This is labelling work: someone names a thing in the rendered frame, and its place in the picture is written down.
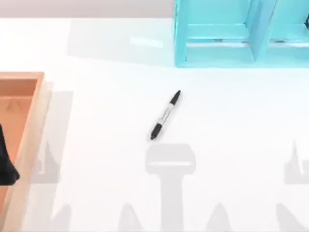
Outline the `black and grey marker pen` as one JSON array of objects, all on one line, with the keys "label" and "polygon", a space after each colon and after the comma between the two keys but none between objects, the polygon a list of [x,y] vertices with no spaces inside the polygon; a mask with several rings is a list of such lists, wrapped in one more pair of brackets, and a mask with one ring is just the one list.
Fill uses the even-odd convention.
[{"label": "black and grey marker pen", "polygon": [[158,137],[160,134],[160,131],[162,130],[166,120],[168,119],[172,109],[174,108],[175,104],[178,101],[179,96],[181,95],[181,90],[178,90],[174,96],[169,101],[166,109],[164,110],[162,116],[158,119],[156,125],[154,126],[151,134],[150,134],[150,140],[154,140]]}]

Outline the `light blue rack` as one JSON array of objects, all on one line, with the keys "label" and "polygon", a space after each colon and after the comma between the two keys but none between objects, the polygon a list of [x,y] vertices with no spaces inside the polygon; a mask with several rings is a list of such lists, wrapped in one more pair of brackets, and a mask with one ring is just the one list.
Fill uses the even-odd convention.
[{"label": "light blue rack", "polygon": [[309,68],[309,0],[174,0],[174,64]]}]

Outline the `shallow salmon-coloured box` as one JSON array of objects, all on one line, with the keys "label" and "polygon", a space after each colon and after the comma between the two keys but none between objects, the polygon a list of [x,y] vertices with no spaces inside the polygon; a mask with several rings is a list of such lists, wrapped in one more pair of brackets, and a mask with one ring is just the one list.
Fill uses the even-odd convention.
[{"label": "shallow salmon-coloured box", "polygon": [[8,155],[20,174],[0,186],[0,232],[19,232],[51,98],[43,72],[0,72],[0,125]]}]

